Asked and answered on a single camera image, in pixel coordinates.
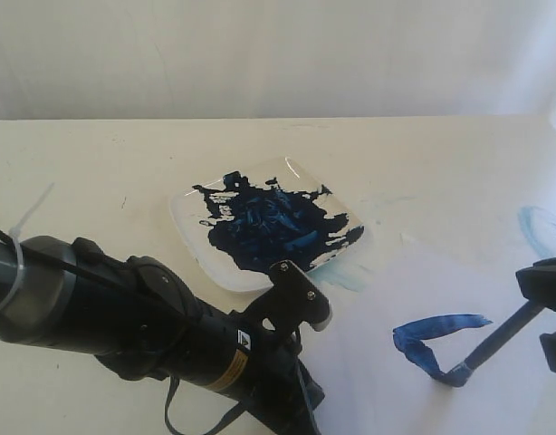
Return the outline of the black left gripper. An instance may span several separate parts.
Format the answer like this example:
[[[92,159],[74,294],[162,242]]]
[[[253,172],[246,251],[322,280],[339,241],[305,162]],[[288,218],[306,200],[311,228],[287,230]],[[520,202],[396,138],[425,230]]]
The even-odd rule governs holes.
[[[320,432],[313,411],[324,393],[291,342],[274,347],[262,326],[216,309],[206,311],[200,325],[206,334],[202,387],[244,402],[247,412],[275,434]]]

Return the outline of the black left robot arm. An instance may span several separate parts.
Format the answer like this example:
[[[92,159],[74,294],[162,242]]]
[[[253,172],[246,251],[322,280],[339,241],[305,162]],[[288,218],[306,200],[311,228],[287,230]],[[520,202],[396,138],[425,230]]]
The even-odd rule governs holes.
[[[324,392],[300,359],[300,326],[321,330],[328,299],[293,262],[270,267],[271,288],[243,311],[196,297],[156,259],[119,261],[94,242],[20,242],[0,229],[0,340],[93,355],[127,381],[189,382],[277,434],[315,434]]]

